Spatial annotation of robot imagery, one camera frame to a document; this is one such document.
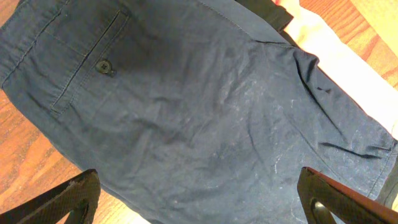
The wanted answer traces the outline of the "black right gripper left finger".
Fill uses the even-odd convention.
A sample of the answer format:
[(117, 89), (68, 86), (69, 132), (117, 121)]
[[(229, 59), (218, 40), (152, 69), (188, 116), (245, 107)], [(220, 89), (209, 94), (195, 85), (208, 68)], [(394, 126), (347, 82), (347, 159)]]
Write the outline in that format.
[(93, 222), (101, 185), (98, 173), (88, 169), (22, 205), (1, 214), (1, 223)]

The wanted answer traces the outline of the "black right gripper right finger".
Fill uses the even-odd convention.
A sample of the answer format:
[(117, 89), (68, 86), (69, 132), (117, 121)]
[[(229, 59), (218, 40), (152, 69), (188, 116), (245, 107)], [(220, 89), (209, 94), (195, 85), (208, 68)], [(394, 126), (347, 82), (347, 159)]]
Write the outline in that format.
[(310, 167), (303, 167), (297, 183), (309, 223), (397, 223), (397, 212)]

